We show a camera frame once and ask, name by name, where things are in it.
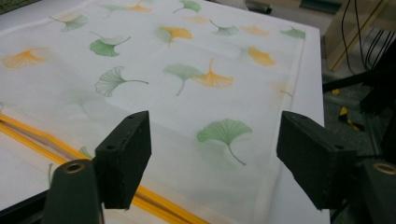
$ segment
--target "table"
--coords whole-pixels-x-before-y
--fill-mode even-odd
[[[0,17],[0,30],[23,24],[27,21],[46,18],[48,15],[70,8],[78,3],[78,0],[43,0],[2,15]],[[309,44],[304,45],[303,58],[291,110],[304,114],[323,125],[319,31],[312,27],[307,27],[306,31],[310,34],[306,39]],[[272,209],[269,216],[269,223],[271,224],[329,223],[329,213],[316,210],[285,166],[282,166],[280,178],[276,184]]]

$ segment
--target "black cable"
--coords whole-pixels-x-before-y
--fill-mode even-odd
[[[352,71],[352,68],[350,67],[349,55],[348,55],[348,53],[347,53],[347,42],[346,42],[346,37],[345,37],[345,34],[344,34],[344,21],[345,21],[345,17],[346,17],[346,14],[347,14],[347,9],[349,8],[350,1],[351,1],[351,0],[348,0],[348,1],[347,1],[346,9],[345,9],[344,15],[343,15],[343,19],[341,20],[341,35],[342,35],[342,37],[343,37],[344,48],[345,48],[345,50],[346,50],[346,63],[347,63],[347,67],[349,68],[349,71],[350,71],[353,75],[355,75],[355,73]]]
[[[371,69],[373,69],[373,64],[371,63],[371,56],[372,56],[373,50],[374,50],[375,46],[378,44],[378,41],[381,38],[382,34],[384,34],[384,30],[379,30],[375,36],[375,39],[373,40],[373,42],[369,48],[369,50],[368,50],[368,53],[367,53],[365,62],[367,64],[367,66],[371,67]]]
[[[380,56],[383,54],[385,46],[388,44],[389,42],[389,38],[390,38],[391,32],[388,33],[387,38],[385,39],[385,43],[382,45],[381,50],[378,52],[378,54],[375,57],[374,63],[373,63],[373,68],[375,68],[378,59],[380,58]]]
[[[361,25],[359,23],[358,1],[357,0],[355,0],[355,18],[356,18],[356,24],[358,25],[359,47],[361,50],[361,63],[364,65],[363,46],[361,45]]]

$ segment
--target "fabric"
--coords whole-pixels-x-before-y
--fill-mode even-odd
[[[304,38],[206,1],[88,1],[0,33],[2,113],[94,155],[148,110],[143,186],[211,223],[265,223]]]

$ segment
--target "green ginkgo leaf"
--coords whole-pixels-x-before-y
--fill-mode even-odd
[[[86,148],[86,147],[81,147],[81,148],[79,149],[79,152],[80,152],[81,154],[83,154],[84,156],[86,156],[86,157],[88,157],[88,158],[90,158],[90,159],[93,159],[93,156],[87,151],[87,148]]]
[[[181,64],[181,63],[168,65],[163,69],[163,71],[165,73],[173,74],[182,80],[182,85],[181,85],[179,91],[177,92],[177,95],[180,95],[187,79],[189,79],[191,77],[198,77],[198,76],[204,75],[204,73],[202,73],[198,69],[196,69],[192,66],[186,65],[186,64]]]
[[[215,35],[236,35],[239,32],[239,29],[236,26],[221,27],[221,26],[217,26],[213,21],[210,22],[212,22],[213,25],[218,27],[217,31],[212,32]]]
[[[305,39],[305,32],[299,29],[295,29],[294,27],[291,27],[291,29],[287,30],[287,31],[280,31],[280,33],[284,34],[284,35],[289,35],[295,38],[301,38],[301,39]]]
[[[124,69],[122,66],[114,67],[100,76],[98,82],[95,83],[96,91],[106,97],[113,95],[113,91],[122,83],[125,82],[143,82],[141,80],[125,80],[121,76],[121,71]]]
[[[72,19],[70,21],[60,21],[55,18],[52,18],[52,19],[59,21],[59,22],[63,22],[65,24],[65,27],[61,30],[62,32],[76,30],[79,27],[87,24],[87,22],[88,22],[88,18],[86,18],[82,15],[78,15],[77,17],[75,17],[74,19]]]
[[[176,9],[174,11],[174,13],[178,12],[181,9],[190,9],[190,10],[193,10],[195,12],[199,12],[201,10],[201,6],[198,3],[194,2],[194,1],[191,1],[191,0],[180,0],[180,2],[183,4],[183,7]]]
[[[243,133],[251,133],[252,130],[245,123],[238,120],[233,119],[224,119],[221,121],[215,121],[204,127],[203,130],[198,132],[197,139],[200,142],[204,142],[209,139],[218,140],[227,145],[233,157],[243,165],[246,165],[244,162],[239,160],[231,150],[231,143],[233,140],[243,134]]]
[[[127,10],[125,7],[120,7],[120,6],[115,6],[115,5],[102,5],[101,7],[104,7],[105,9],[108,10],[107,17],[110,17],[113,11],[116,10]]]
[[[120,45],[131,38],[131,37],[127,37],[126,39],[123,39],[123,37],[120,35],[118,35],[116,37],[112,37],[112,38],[104,38],[100,35],[99,35],[99,37],[100,37],[100,39],[97,39],[90,44],[90,50],[95,52],[97,55],[102,55],[102,56],[107,56],[107,57],[119,56],[120,54],[117,53],[114,50],[114,48],[117,45]]]

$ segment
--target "yellow strip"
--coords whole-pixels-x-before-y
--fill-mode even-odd
[[[156,205],[149,203],[149,202],[145,201],[144,199],[136,197],[136,195],[134,196],[132,203],[146,211],[150,211],[150,213],[153,214],[154,216],[159,217],[169,223],[190,224],[190,222],[188,222],[184,219],[181,219],[180,217],[174,216],[173,214],[163,211],[162,209],[158,209],[158,207]]]
[[[169,202],[168,200],[161,197],[160,195],[153,193],[152,191],[150,191],[149,189],[146,189],[145,187],[139,186],[136,193],[141,193],[142,195],[150,195],[149,199],[153,201],[151,203],[157,203],[158,206],[162,207],[162,209],[168,210],[170,213],[173,213],[178,217],[188,220],[190,223],[194,223],[194,224],[208,223],[208,222],[204,221],[203,219],[186,211],[185,209],[177,206],[176,204]]]
[[[24,145],[26,145],[27,147],[31,148],[32,150],[40,153],[41,155],[49,158],[52,161],[55,161],[57,163],[65,163],[67,162],[66,159],[50,152],[47,151],[45,148],[39,146],[38,144],[34,143],[33,141],[23,137],[22,135],[15,133],[14,131],[12,131],[11,129],[9,129],[4,123],[0,122],[0,132],[12,137],[13,139],[15,139],[17,142],[20,142]]]
[[[41,132],[38,129],[35,129],[35,128],[30,127],[24,123],[21,123],[15,119],[7,117],[4,114],[0,114],[0,121],[1,120],[5,123],[12,125],[12,126],[18,127],[28,133],[33,133],[37,136],[47,138],[49,141],[51,141],[57,147],[66,151],[70,155],[75,156],[76,158],[89,159],[86,155],[71,148],[66,143],[62,142],[61,140],[57,139],[56,137],[54,137],[48,133]],[[67,162],[66,159],[59,157],[58,155],[37,145],[36,143],[23,137],[22,135],[12,131],[10,128],[8,128],[8,126],[6,126],[2,122],[0,122],[0,131],[7,134],[10,137],[12,137],[16,141],[23,143],[24,145],[26,145],[29,148],[33,149],[34,151],[40,153],[41,155],[59,163],[59,164],[63,164],[65,162]],[[195,223],[196,224],[207,223],[206,221],[193,215],[192,213],[188,212],[187,210],[177,206],[174,203],[167,201],[165,198],[157,195],[156,193],[154,193],[142,186],[138,187],[138,189],[135,193],[134,199],[133,199],[133,203],[136,204],[137,206],[141,207],[142,209],[149,211],[151,214],[153,214],[159,218],[162,218],[165,221],[169,221],[170,223],[194,223],[194,224]]]
[[[66,143],[62,142],[61,140],[57,139],[56,137],[54,137],[48,133],[41,132],[38,129],[35,129],[35,128],[33,128],[27,124],[24,124],[22,122],[19,122],[15,119],[12,119],[4,114],[0,114],[0,120],[2,120],[5,123],[8,123],[12,126],[18,127],[28,133],[32,133],[34,135],[48,139],[55,146],[59,147],[60,149],[62,149],[63,151],[65,151],[66,153],[68,153],[69,155],[71,155],[77,159],[88,159],[88,157],[86,155],[78,152],[77,150],[73,149]]]

